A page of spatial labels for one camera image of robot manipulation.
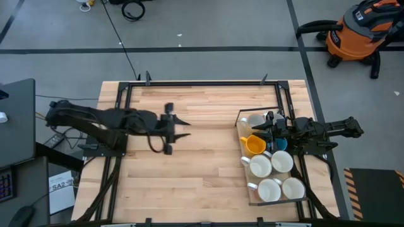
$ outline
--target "vacuum hose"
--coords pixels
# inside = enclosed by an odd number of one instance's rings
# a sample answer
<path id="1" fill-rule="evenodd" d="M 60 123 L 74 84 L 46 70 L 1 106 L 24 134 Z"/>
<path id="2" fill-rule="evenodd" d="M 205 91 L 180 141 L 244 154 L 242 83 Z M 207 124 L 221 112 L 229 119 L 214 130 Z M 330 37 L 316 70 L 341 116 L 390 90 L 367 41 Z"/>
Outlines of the vacuum hose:
<path id="1" fill-rule="evenodd" d="M 297 28 L 296 37 L 303 33 L 324 32 L 324 31 L 341 31 L 343 25 L 337 25 L 337 21 L 319 20 L 306 23 Z"/>

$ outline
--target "white cup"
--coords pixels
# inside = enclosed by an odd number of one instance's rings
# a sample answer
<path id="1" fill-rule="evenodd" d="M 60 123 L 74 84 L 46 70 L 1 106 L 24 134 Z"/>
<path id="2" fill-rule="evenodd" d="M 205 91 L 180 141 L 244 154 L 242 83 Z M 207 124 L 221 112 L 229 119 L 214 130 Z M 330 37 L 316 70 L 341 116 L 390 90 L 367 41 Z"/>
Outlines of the white cup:
<path id="1" fill-rule="evenodd" d="M 282 187 L 282 192 L 288 199 L 301 199 L 306 193 L 304 184 L 298 178 L 290 177 L 283 182 L 276 178 L 273 180 Z"/>
<path id="2" fill-rule="evenodd" d="M 264 179 L 258 185 L 248 183 L 247 187 L 256 191 L 258 197 L 264 202 L 278 201 L 282 195 L 279 184 L 272 179 Z"/>
<path id="3" fill-rule="evenodd" d="M 265 155 L 271 158 L 273 169 L 279 173 L 287 173 L 293 168 L 293 158 L 286 151 L 277 151 L 273 154 L 267 152 Z"/>
<path id="4" fill-rule="evenodd" d="M 267 177 L 272 172 L 272 164 L 267 156 L 262 154 L 257 154 L 253 156 L 251 159 L 247 157 L 241 157 L 241 163 L 249 169 L 249 171 L 255 177 Z"/>
<path id="5" fill-rule="evenodd" d="M 273 113 L 273 120 L 272 120 L 272 124 L 273 125 L 275 125 L 276 124 L 276 121 L 278 120 L 278 119 L 285 119 L 282 115 L 280 115 L 279 113 Z"/>
<path id="6" fill-rule="evenodd" d="M 243 125 L 243 127 L 245 127 L 248 131 L 253 131 L 252 127 L 257 126 L 257 125 L 261 125 L 265 123 L 265 113 L 264 114 L 258 114 L 258 113 L 254 113 L 251 114 L 250 116 L 248 116 L 248 118 L 241 118 L 240 122 Z"/>

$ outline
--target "gray floor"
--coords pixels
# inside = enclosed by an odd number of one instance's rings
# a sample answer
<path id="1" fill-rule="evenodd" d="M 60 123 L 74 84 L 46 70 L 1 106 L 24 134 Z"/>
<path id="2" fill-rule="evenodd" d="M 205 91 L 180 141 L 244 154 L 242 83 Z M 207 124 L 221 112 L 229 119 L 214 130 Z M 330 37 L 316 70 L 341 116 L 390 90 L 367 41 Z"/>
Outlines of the gray floor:
<path id="1" fill-rule="evenodd" d="M 293 0 L 299 24 L 337 20 L 359 2 Z M 0 1 L 0 31 L 17 3 Z M 25 0 L 0 50 L 119 48 L 101 3 L 97 1 L 88 13 L 79 11 L 78 6 L 74 0 Z M 284 0 L 154 0 L 145 6 L 145 17 L 130 23 L 119 7 L 107 5 L 126 47 L 297 46 Z M 304 35 L 304 44 L 320 46 L 313 35 Z M 345 167 L 404 172 L 404 153 L 399 146 L 404 138 L 400 118 L 404 111 L 404 54 L 383 52 L 378 80 L 370 80 L 370 67 L 357 62 L 343 62 L 330 69 L 327 53 L 307 54 L 325 119 L 354 116 L 365 130 L 360 139 L 335 139 L 340 144 L 334 150 L 340 176 Z M 261 79 L 266 73 L 268 79 L 306 79 L 299 52 L 155 52 L 130 53 L 129 58 L 138 74 L 148 70 L 154 80 Z M 102 81 L 134 79 L 124 54 L 0 54 L 0 69 L 0 83 L 35 78 L 37 94 L 71 98 L 98 97 Z M 37 111 L 45 114 L 51 100 L 37 98 Z M 52 135 L 44 122 L 37 120 L 37 141 L 44 142 Z M 73 152 L 65 142 L 58 149 Z M 65 212 L 52 221 L 68 218 Z"/>

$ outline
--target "wooden table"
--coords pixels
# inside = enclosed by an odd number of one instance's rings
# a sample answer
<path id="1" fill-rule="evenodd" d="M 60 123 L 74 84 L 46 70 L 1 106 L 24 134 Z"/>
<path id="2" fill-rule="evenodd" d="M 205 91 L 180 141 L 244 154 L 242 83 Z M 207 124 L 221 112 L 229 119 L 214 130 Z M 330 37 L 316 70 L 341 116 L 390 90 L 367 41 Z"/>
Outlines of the wooden table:
<path id="1" fill-rule="evenodd" d="M 288 82 L 296 117 L 313 117 L 305 81 Z M 103 83 L 97 108 L 114 107 L 118 84 Z M 146 218 L 152 218 L 154 223 L 255 222 L 257 217 L 263 217 L 264 221 L 298 221 L 295 203 L 249 206 L 247 182 L 240 163 L 239 138 L 234 127 L 237 113 L 244 108 L 277 106 L 275 89 L 151 86 L 136 87 L 131 94 L 131 107 L 157 114 L 163 113 L 167 102 L 174 102 L 178 117 L 192 124 L 178 126 L 176 133 L 192 135 L 173 144 L 172 156 L 151 152 L 145 137 L 129 137 L 119 175 L 114 223 L 144 223 Z M 159 148 L 161 141 L 153 139 L 152 143 Z M 326 164 L 312 156 L 306 156 L 305 160 L 312 190 L 338 216 Z M 96 158 L 83 170 L 72 219 L 80 217 L 97 195 L 104 161 L 105 158 Z M 108 201 L 107 194 L 103 218 Z M 307 202 L 303 205 L 308 217 Z"/>

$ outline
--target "blue object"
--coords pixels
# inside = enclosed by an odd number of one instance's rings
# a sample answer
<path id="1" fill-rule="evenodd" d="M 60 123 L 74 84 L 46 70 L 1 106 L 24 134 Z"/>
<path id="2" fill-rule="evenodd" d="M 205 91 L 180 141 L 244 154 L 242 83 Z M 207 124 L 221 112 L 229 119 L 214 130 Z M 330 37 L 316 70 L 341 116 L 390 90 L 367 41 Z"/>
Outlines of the blue object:
<path id="1" fill-rule="evenodd" d="M 288 147 L 288 141 L 286 139 L 275 139 L 275 142 L 279 150 L 285 151 Z"/>

